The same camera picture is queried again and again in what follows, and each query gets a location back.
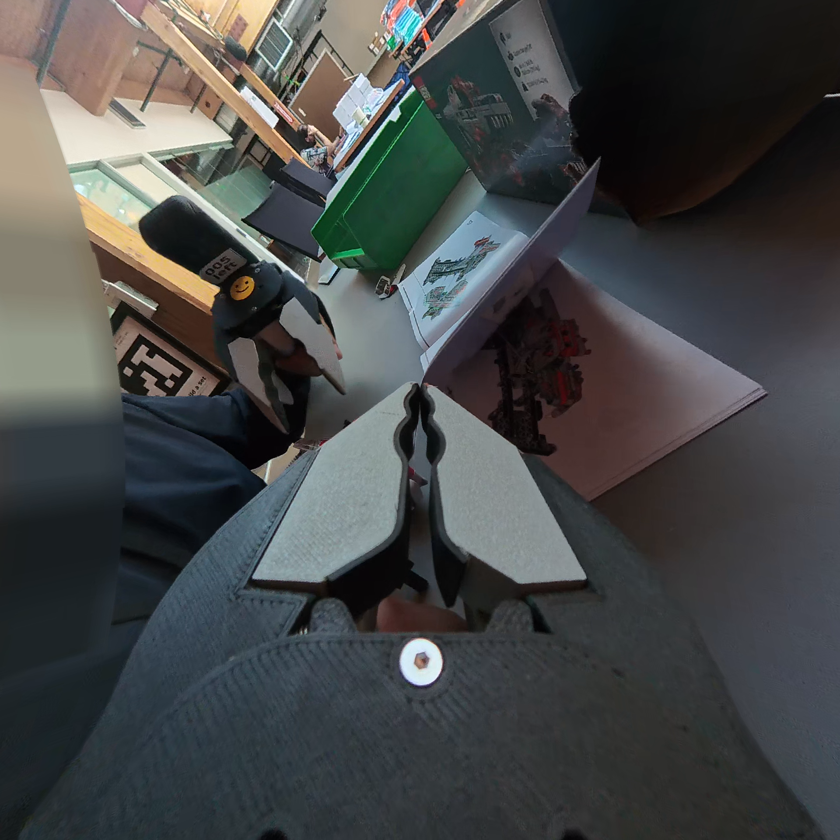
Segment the black chair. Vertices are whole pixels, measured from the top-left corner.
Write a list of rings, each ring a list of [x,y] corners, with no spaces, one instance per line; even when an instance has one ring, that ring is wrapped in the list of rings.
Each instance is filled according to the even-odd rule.
[[[312,229],[323,210],[322,203],[274,184],[262,204],[241,221],[285,251],[294,251],[320,262],[323,252]]]
[[[300,194],[312,194],[323,201],[335,184],[331,177],[299,161],[285,164],[279,171],[277,182]]]

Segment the green plastic bin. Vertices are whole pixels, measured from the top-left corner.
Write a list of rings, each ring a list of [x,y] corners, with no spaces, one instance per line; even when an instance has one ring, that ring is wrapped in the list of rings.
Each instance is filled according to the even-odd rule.
[[[395,270],[467,168],[412,89],[343,171],[312,236],[336,266]]]

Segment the white wall vent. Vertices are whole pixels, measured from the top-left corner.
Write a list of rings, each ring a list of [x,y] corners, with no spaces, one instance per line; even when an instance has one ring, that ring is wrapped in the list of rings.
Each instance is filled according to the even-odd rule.
[[[271,17],[256,42],[255,52],[259,60],[272,70],[278,70],[293,47],[293,37],[282,21]]]

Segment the person's left forearm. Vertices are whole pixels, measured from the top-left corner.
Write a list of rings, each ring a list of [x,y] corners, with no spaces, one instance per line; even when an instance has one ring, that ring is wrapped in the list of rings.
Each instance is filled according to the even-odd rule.
[[[122,547],[185,565],[265,487],[254,470],[302,436],[310,381],[287,381],[289,430],[241,389],[213,396],[122,394],[125,495]]]

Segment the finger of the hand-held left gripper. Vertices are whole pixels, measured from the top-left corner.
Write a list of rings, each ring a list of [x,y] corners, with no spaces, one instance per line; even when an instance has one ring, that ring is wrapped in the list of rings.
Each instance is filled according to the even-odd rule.
[[[289,301],[281,310],[277,325],[278,363],[284,372],[321,376],[339,394],[346,394],[337,345],[320,318],[314,318],[299,302]]]
[[[233,377],[266,418],[289,434],[287,409],[293,406],[293,394],[278,375],[268,350],[252,339],[236,338],[227,345],[233,364]]]

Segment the black and white marker sign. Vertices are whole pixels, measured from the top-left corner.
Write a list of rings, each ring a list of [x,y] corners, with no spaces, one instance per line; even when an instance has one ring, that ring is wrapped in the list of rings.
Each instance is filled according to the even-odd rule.
[[[230,378],[151,320],[121,302],[110,318],[119,383],[136,396],[215,396]]]

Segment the wooden desk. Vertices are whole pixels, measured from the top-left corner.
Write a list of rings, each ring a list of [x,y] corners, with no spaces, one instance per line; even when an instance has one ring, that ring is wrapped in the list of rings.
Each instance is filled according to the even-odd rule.
[[[209,314],[217,289],[193,272],[158,255],[138,232],[108,215],[90,199],[76,194],[92,245],[119,259],[195,309]]]

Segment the stack of white boxes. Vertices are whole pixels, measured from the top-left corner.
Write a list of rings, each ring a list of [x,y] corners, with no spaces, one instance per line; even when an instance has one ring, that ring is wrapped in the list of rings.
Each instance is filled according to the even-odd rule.
[[[351,131],[354,125],[359,124],[357,113],[361,114],[360,119],[366,124],[385,99],[385,90],[372,85],[368,77],[360,73],[352,78],[350,86],[337,101],[332,115],[343,130]]]

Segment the dark lego truck box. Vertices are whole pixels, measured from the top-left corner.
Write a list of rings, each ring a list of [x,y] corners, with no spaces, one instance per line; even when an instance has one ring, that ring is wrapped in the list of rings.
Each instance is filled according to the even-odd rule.
[[[557,206],[586,173],[548,2],[463,2],[410,78],[487,192]]]

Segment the lego instruction booklet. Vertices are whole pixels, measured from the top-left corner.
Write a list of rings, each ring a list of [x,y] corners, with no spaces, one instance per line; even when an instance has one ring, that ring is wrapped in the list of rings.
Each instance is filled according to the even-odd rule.
[[[423,383],[587,500],[767,394],[560,259],[599,168],[531,237],[472,213],[400,285]]]

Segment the long wooden workbench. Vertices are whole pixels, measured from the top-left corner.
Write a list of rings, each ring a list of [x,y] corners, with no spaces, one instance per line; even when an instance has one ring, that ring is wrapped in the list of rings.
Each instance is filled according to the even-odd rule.
[[[200,78],[207,88],[220,97],[223,104],[231,108],[242,122],[254,131],[262,144],[285,163],[295,160],[305,164],[298,152],[269,126],[252,105],[241,97],[234,85],[205,57],[172,19],[157,6],[148,5],[142,13],[141,20],[168,49],[175,53],[177,58],[186,64],[193,74]]]

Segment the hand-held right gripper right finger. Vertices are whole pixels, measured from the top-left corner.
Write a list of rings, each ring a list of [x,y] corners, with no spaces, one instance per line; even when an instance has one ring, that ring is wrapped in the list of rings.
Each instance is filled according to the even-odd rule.
[[[496,608],[585,587],[585,571],[516,446],[432,385],[422,387],[422,422],[444,603]]]

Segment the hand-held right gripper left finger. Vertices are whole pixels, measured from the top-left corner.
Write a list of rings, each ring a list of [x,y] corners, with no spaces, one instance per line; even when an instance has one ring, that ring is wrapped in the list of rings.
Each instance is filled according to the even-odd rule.
[[[402,586],[421,389],[405,383],[323,444],[296,484],[251,582],[341,601],[362,615]]]

